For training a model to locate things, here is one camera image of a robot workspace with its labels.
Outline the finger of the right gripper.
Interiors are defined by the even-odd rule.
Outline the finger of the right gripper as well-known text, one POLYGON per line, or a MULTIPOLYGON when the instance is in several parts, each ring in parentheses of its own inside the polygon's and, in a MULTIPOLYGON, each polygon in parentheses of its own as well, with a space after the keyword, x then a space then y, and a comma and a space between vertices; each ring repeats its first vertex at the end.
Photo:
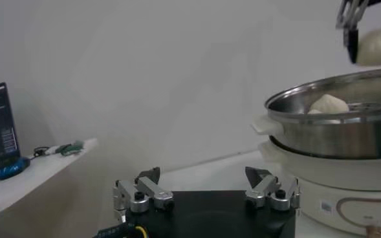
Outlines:
POLYGON ((336 16, 336 29, 343 31, 343 45, 351 63, 358 57, 359 30, 361 21, 370 0, 342 0, 336 16))

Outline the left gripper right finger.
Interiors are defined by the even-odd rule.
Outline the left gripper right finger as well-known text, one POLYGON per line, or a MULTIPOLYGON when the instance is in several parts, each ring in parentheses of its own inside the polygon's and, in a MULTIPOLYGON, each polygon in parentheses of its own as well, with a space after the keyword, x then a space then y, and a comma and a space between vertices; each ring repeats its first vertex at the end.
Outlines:
POLYGON ((285 212, 300 207, 299 180, 296 177, 288 189, 282 189, 279 178, 269 170, 247 166, 245 175, 251 186, 245 191, 245 201, 253 209, 270 206, 272 210, 285 212))

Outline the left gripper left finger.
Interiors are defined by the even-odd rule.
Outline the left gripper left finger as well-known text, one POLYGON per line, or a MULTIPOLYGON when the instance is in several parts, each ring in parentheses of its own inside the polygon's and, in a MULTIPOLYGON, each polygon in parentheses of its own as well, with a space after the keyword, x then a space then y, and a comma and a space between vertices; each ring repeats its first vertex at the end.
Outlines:
POLYGON ((113 186, 114 216, 119 222, 125 222, 127 212, 141 215, 150 209, 170 212, 174 208, 172 191, 159 185, 161 170, 154 167, 141 171, 134 180, 116 180, 113 186))

